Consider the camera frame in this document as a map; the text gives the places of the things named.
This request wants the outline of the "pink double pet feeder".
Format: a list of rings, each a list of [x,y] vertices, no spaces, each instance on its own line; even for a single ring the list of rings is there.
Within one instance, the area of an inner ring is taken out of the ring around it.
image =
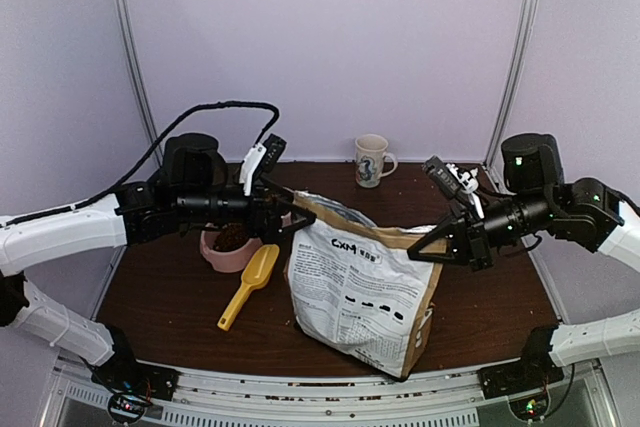
[[[240,249],[232,252],[216,252],[213,250],[213,243],[218,232],[224,227],[218,227],[208,223],[200,233],[199,251],[202,258],[213,268],[214,271],[224,274],[241,272],[245,269],[254,253],[263,245],[260,238],[251,237],[249,241]]]

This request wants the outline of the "yellow plastic scoop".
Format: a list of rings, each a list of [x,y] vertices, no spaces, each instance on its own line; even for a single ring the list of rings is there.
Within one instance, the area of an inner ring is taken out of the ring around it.
[[[241,275],[240,286],[218,320],[219,329],[229,331],[251,294],[269,283],[279,254],[276,244],[263,245],[254,253]]]

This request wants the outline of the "pet food bag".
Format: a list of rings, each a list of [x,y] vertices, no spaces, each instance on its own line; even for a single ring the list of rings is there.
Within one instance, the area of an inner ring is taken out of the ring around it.
[[[407,250],[431,226],[379,227],[366,215],[304,191],[316,215],[297,231],[285,269],[294,315],[309,337],[404,380],[425,351],[442,267]]]

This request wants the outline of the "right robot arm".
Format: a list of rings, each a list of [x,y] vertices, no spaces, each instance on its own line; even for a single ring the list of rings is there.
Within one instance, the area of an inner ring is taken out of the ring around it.
[[[444,195],[457,201],[450,214],[407,250],[413,261],[492,266],[493,252],[528,235],[546,232],[592,253],[639,267],[639,207],[626,194],[598,179],[568,183],[556,139],[550,134],[522,133],[501,144],[507,193],[483,204],[455,167],[438,157],[424,172]],[[513,366],[519,387],[535,387],[551,371],[598,357],[639,349],[636,310],[576,325],[534,329]]]

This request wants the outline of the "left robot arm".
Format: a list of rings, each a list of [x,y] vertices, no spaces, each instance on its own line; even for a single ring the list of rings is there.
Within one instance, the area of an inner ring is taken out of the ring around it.
[[[123,391],[144,380],[124,333],[96,323],[41,292],[28,268],[103,248],[132,246],[192,228],[245,226],[263,242],[314,223],[315,213],[293,202],[290,191],[262,179],[286,143],[272,135],[247,154],[237,182],[229,182],[218,141],[198,133],[170,138],[160,168],[147,181],[123,183],[85,200],[1,220],[1,324],[22,328],[52,346],[103,368]]]

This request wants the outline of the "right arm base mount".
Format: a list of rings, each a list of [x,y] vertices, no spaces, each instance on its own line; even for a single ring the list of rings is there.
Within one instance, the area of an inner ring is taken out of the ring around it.
[[[553,406],[549,387],[564,379],[562,367],[550,357],[551,338],[557,326],[534,328],[527,337],[517,360],[483,367],[478,380],[486,400],[511,397],[511,413],[519,421],[542,422],[555,413],[563,400]]]

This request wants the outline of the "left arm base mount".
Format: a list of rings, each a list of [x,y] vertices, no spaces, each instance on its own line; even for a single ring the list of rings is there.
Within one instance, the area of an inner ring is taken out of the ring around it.
[[[91,380],[111,394],[107,413],[117,425],[129,426],[139,421],[154,406],[153,400],[171,401],[179,372],[176,369],[139,362],[125,333],[106,326],[113,340],[113,355],[102,365],[85,361]]]

